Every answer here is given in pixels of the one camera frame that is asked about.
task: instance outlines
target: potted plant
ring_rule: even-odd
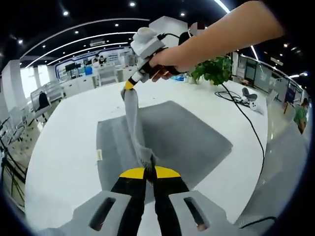
[[[190,76],[198,84],[200,78],[209,81],[212,85],[220,85],[228,81],[232,74],[231,58],[229,56],[217,57],[198,64]]]

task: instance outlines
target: white label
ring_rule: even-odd
[[[102,150],[101,149],[96,150],[96,154],[97,154],[97,161],[102,161],[103,160]]]

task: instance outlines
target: white table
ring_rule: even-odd
[[[120,91],[123,83],[78,94],[62,101],[49,118],[32,153],[25,188],[27,220],[35,230],[56,228],[71,220],[74,209],[101,191],[97,171],[96,126],[100,120],[125,114]],[[229,90],[241,94],[242,85],[229,81]],[[226,211],[234,223],[247,205],[262,168],[262,151],[247,119],[234,103],[214,95],[223,87],[183,82],[148,81],[136,86],[139,106],[173,100],[228,138],[232,152],[196,187]],[[247,107],[265,149],[267,106],[258,96],[264,115]],[[160,234],[154,204],[145,206],[140,236]]]

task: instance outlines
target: ceiling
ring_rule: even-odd
[[[130,6],[131,1],[135,3],[135,6]],[[245,0],[221,1],[231,10],[246,2]],[[138,28],[147,26],[161,16],[177,18],[189,24],[202,21],[205,25],[210,25],[225,15],[225,11],[214,0],[115,0],[110,2],[28,0],[21,1],[19,4],[9,1],[6,9],[10,9],[10,13],[0,16],[1,22],[4,23],[0,31],[1,70],[11,59],[20,59],[21,66],[25,67],[39,56],[69,42],[100,34],[137,31]],[[94,21],[100,22],[78,26]],[[48,64],[65,55],[87,49],[93,39],[103,38],[109,41],[107,44],[130,43],[131,37],[132,34],[128,33],[82,40],[49,53],[33,65]],[[302,52],[296,45],[292,45],[288,38],[270,40],[256,45],[255,49],[259,59],[272,66],[276,64],[271,61],[271,57],[281,61],[283,65],[276,67],[288,75],[307,71],[302,61]],[[250,48],[241,49],[239,53],[254,58]]]

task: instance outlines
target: green shirt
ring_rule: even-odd
[[[300,125],[301,121],[306,122],[306,114],[307,114],[307,111],[305,110],[304,107],[301,107],[301,106],[297,107],[296,114],[294,117],[294,122],[297,125]]]

